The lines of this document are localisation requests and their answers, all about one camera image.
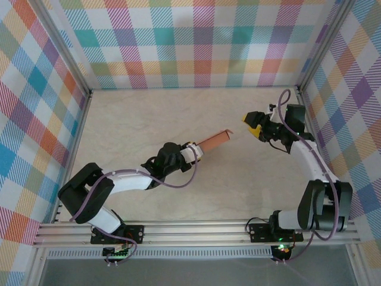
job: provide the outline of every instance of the copper object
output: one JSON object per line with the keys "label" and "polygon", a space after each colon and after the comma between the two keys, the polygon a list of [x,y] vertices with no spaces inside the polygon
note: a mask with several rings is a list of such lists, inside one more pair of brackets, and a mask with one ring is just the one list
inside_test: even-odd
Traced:
{"label": "copper object", "polygon": [[201,142],[197,143],[197,145],[201,147],[202,152],[208,152],[209,150],[220,146],[222,143],[229,141],[230,133],[233,134],[232,131],[226,129],[217,134],[214,134],[213,136],[210,136],[207,139],[202,140]]}

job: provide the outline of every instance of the beige floor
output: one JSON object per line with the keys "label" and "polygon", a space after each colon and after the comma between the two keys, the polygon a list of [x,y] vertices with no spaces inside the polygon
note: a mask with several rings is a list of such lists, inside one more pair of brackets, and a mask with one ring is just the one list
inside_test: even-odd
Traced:
{"label": "beige floor", "polygon": [[[228,128],[232,140],[204,155],[187,188],[121,192],[106,206],[126,220],[246,219],[293,209],[307,181],[290,155],[258,141],[241,122],[247,112],[276,103],[282,90],[96,91],[73,174],[92,161],[107,170],[136,168],[165,142],[198,141]],[[182,184],[191,173],[178,171],[167,182]],[[61,213],[61,221],[69,218]]]}

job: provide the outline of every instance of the enclosure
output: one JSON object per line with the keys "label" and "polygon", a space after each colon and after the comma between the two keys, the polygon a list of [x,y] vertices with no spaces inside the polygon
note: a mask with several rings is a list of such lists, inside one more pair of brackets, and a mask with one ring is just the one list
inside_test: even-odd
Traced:
{"label": "enclosure", "polygon": [[[175,277],[185,285],[377,285],[380,13],[376,0],[0,0],[0,285],[109,276],[115,285]],[[354,192],[347,231],[275,266],[271,246],[251,243],[245,222],[297,208],[308,179],[242,118],[277,104],[286,88],[289,103],[305,105],[306,131],[325,162]],[[102,265],[90,225],[69,222],[59,189],[89,162],[135,169],[166,142],[225,129],[230,140],[202,156],[186,188],[108,197],[108,209],[146,226],[152,245],[118,269]],[[183,184],[192,172],[166,182]],[[296,252],[311,236],[303,234]],[[196,254],[161,252],[174,249]],[[317,263],[323,256],[332,259]]]}

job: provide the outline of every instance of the cable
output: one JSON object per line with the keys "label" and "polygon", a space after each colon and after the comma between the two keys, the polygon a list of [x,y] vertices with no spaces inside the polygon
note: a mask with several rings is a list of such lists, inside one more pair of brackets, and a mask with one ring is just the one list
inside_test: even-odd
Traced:
{"label": "cable", "polygon": [[[116,238],[118,240],[125,240],[127,242],[132,243],[135,246],[133,251],[126,258],[124,258],[123,260],[119,261],[119,264],[122,264],[122,263],[126,262],[127,260],[129,260],[130,257],[133,256],[135,254],[136,250],[138,249],[138,244],[136,243],[135,240],[131,240],[130,238],[126,238],[126,237],[119,237],[119,236],[113,235],[113,234],[108,234],[107,232],[105,232],[103,229],[100,229],[100,228],[96,228],[96,229],[99,232],[102,232],[104,235],[107,235],[108,237]],[[109,256],[110,256],[110,254],[106,256],[106,261],[110,265],[110,261],[108,260]]]}
{"label": "cable", "polygon": [[[83,211],[83,209],[86,207],[87,203],[89,202],[89,200],[91,198],[91,195],[93,194],[96,186],[98,186],[98,184],[104,178],[109,177],[109,176],[113,176],[113,175],[116,175],[116,174],[121,175],[121,174],[137,173],[137,174],[149,177],[152,180],[154,180],[155,182],[158,182],[159,184],[164,185],[164,186],[168,186],[170,188],[180,189],[180,188],[184,188],[184,187],[188,186],[193,181],[193,179],[194,179],[194,177],[195,177],[195,175],[197,173],[197,165],[198,165],[198,159],[197,159],[197,153],[196,153],[196,151],[193,149],[193,147],[191,147],[191,146],[188,146],[188,147],[192,150],[193,155],[195,156],[195,170],[193,171],[193,174],[192,174],[192,177],[190,177],[190,180],[187,181],[185,184],[180,185],[180,186],[170,185],[170,184],[167,184],[165,182],[162,182],[162,181],[158,180],[157,178],[151,176],[150,174],[147,174],[145,172],[142,172],[142,171],[139,171],[139,170],[136,170],[136,169],[116,170],[116,171],[113,171],[113,172],[109,172],[109,173],[106,173],[106,174],[102,175],[98,180],[96,180],[96,182],[94,183],[94,185],[91,187],[90,191],[88,192],[88,195],[86,196],[85,200],[83,201],[81,207],[78,209],[76,214],[69,221],[72,222],[73,220],[75,220],[81,214],[81,212]],[[96,228],[96,229],[99,232],[102,232],[104,235],[106,235],[108,237],[116,238],[118,240],[125,240],[127,242],[132,243],[135,246],[133,251],[126,258],[124,258],[123,260],[119,261],[119,264],[122,264],[122,263],[126,262],[128,259],[130,259],[130,257],[133,256],[135,254],[136,250],[138,249],[138,244],[136,243],[135,240],[132,240],[132,239],[126,238],[126,237],[119,237],[119,236],[113,235],[113,234],[108,234],[107,232],[105,232],[103,229],[100,229],[100,228]],[[107,261],[108,265],[110,265],[110,263],[111,263],[108,260],[109,256],[110,256],[110,254],[106,257],[106,261]]]}
{"label": "cable", "polygon": [[150,174],[147,174],[145,172],[142,172],[142,171],[139,171],[139,170],[136,170],[136,169],[121,169],[121,170],[116,170],[116,171],[108,172],[108,173],[102,175],[98,180],[95,181],[94,185],[91,187],[90,191],[88,192],[88,195],[86,196],[85,200],[83,201],[81,207],[78,209],[76,214],[69,221],[72,222],[73,220],[75,220],[81,214],[81,212],[83,211],[83,209],[86,207],[87,203],[89,202],[89,200],[91,198],[91,195],[93,194],[96,186],[98,186],[98,184],[104,178],[109,177],[109,176],[113,176],[113,175],[126,175],[126,174],[134,173],[134,174],[140,174],[140,175],[149,177],[152,180],[154,180],[155,182],[158,182],[159,184],[161,184],[163,186],[168,186],[170,188],[181,189],[181,188],[184,188],[184,187],[188,186],[193,181],[193,179],[194,179],[194,177],[195,177],[195,175],[197,173],[197,165],[198,165],[196,151],[191,146],[189,146],[189,148],[192,150],[193,155],[195,156],[195,170],[193,171],[193,174],[192,174],[192,177],[190,177],[190,180],[187,181],[185,184],[180,185],[180,186],[170,185],[170,184],[167,184],[165,182],[162,182],[161,180],[158,180],[157,178],[151,176]]}
{"label": "cable", "polygon": [[275,147],[275,146],[271,143],[271,141],[269,141],[268,143],[269,143],[270,146],[273,147],[274,149],[279,150],[279,151],[282,151],[282,152],[285,152],[285,153],[288,153],[286,150],[283,150],[283,149],[280,149],[280,148],[278,148],[278,147]]}
{"label": "cable", "polygon": [[[285,95],[285,93],[288,92],[288,97],[287,97],[287,100],[282,102],[282,98],[283,96]],[[291,132],[294,136],[296,136],[308,149],[309,151],[313,154],[313,156],[315,157],[316,159],[316,162],[319,164],[320,168],[322,169],[322,171],[324,172],[324,175],[326,177],[326,179],[328,180],[331,188],[332,188],[332,192],[333,192],[333,202],[334,202],[334,205],[335,205],[335,218],[334,218],[334,222],[333,222],[333,228],[331,230],[331,233],[328,235],[328,237],[322,237],[320,234],[318,234],[316,231],[314,231],[314,234],[316,234],[317,237],[319,237],[321,240],[323,241],[328,241],[331,239],[331,237],[334,236],[337,228],[338,228],[338,223],[339,223],[339,197],[338,197],[338,191],[335,187],[335,184],[333,183],[330,175],[328,174],[328,171],[327,169],[324,167],[324,164],[323,162],[320,160],[320,157],[318,156],[318,154],[315,152],[315,150],[313,149],[313,147],[301,136],[299,136],[294,130],[291,129],[290,126],[288,126],[288,124],[285,122],[285,119],[283,118],[282,116],[282,112],[280,110],[280,107],[283,105],[283,104],[286,104],[288,102],[288,100],[290,99],[291,97],[291,91],[290,89],[285,89],[281,94],[280,94],[280,97],[279,97],[279,100],[278,100],[278,114],[279,114],[279,118],[280,118],[280,121],[282,121],[283,125],[285,126],[285,128]]]}
{"label": "cable", "polygon": [[292,237],[293,237],[292,249],[294,249],[295,248],[295,243],[296,243],[295,231],[293,232]]}
{"label": "cable", "polygon": [[248,231],[248,225],[249,225],[250,221],[252,221],[253,219],[260,219],[260,220],[262,220],[263,222],[268,223],[268,221],[266,221],[265,219],[262,219],[262,218],[260,218],[260,217],[252,217],[252,218],[250,218],[250,220],[248,220],[248,222],[247,222],[246,225],[245,225],[245,231],[246,231],[248,234],[250,234],[250,232]]}

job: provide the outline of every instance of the colorful checkered pattern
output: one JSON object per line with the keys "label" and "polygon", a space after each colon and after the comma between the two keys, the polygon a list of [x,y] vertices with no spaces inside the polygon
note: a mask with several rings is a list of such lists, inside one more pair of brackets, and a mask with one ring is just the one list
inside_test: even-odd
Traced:
{"label": "colorful checkered pattern", "polygon": [[0,285],[20,285],[85,95],[26,0],[0,0]]}
{"label": "colorful checkered pattern", "polygon": [[355,220],[381,278],[381,1],[358,0],[305,96],[324,158],[355,189]]}
{"label": "colorful checkered pattern", "polygon": [[316,56],[317,51],[320,48],[321,42],[326,37],[329,26],[332,24],[333,20],[335,19],[336,13],[337,13],[341,3],[342,3],[342,0],[336,0],[335,3],[333,4],[333,7],[331,8],[331,11],[330,11],[330,13],[329,13],[324,25],[323,25],[323,28],[321,28],[321,31],[320,31],[318,37],[316,38],[316,41],[314,42],[313,48],[310,51],[310,54],[308,55],[308,58],[303,65],[303,69],[300,72],[300,75],[299,75],[299,78],[298,78],[296,85],[299,86],[301,84],[303,78],[305,77],[305,74],[306,74],[306,72],[310,66],[310,63],[311,63],[312,59]]}
{"label": "colorful checkered pattern", "polygon": [[294,85],[314,26],[332,4],[60,0],[59,15],[44,3],[80,68],[102,89]]}

